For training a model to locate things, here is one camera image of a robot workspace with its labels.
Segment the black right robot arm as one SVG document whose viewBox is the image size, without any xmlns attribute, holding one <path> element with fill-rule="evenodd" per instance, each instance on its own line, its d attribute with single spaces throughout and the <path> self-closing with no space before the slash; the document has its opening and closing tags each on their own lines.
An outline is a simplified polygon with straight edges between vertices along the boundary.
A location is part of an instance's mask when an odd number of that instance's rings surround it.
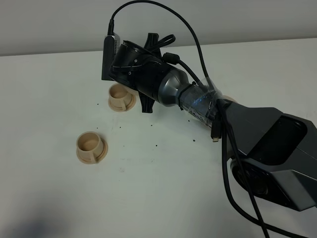
<svg viewBox="0 0 317 238">
<path fill-rule="evenodd" d="M 104 40 L 102 80 L 114 80 L 139 94 L 142 111 L 153 104 L 178 106 L 222 137 L 223 106 L 236 146 L 226 145 L 225 159 L 236 181 L 254 196 L 297 211 L 317 204 L 317 129 L 306 119 L 276 108 L 248 108 L 226 99 L 209 79 L 199 80 L 178 55 L 162 54 L 175 41 L 150 33 L 140 47 L 118 44 L 114 35 Z"/>
</svg>

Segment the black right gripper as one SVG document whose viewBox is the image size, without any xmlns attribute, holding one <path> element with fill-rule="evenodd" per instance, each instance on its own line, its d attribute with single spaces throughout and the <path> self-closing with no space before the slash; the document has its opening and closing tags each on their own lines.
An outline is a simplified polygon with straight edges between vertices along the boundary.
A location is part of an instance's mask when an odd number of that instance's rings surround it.
<svg viewBox="0 0 317 238">
<path fill-rule="evenodd" d="M 116 82 L 139 92 L 142 113 L 152 113 L 158 101 L 159 86 L 168 73 L 168 64 L 161 59 L 158 33 L 148 33 L 144 48 L 124 41 L 109 69 Z"/>
</svg>

